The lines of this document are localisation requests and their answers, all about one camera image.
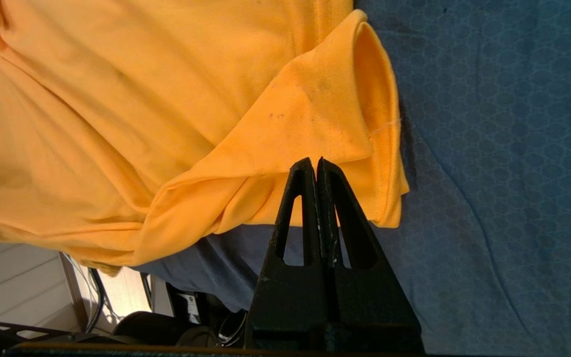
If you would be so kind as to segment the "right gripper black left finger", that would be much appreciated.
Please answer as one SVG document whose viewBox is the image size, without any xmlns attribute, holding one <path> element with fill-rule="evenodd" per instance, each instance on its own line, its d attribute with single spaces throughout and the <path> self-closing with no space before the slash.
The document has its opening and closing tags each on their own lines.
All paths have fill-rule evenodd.
<svg viewBox="0 0 571 357">
<path fill-rule="evenodd" d="M 303 220 L 303 265 L 290 266 L 284 255 L 297 197 Z M 326 319 L 319 229 L 314 170 L 306 158 L 297 161 L 288 174 L 249 310 L 251 328 L 311 328 Z"/>
</svg>

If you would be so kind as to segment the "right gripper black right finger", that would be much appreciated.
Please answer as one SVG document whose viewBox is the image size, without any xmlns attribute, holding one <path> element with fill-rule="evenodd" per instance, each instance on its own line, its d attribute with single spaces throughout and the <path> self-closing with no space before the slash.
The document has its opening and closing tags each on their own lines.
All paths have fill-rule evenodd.
<svg viewBox="0 0 571 357">
<path fill-rule="evenodd" d="M 344 324 L 417 327 L 402 287 L 343 171 L 317 165 L 320 244 L 330 316 Z"/>
</svg>

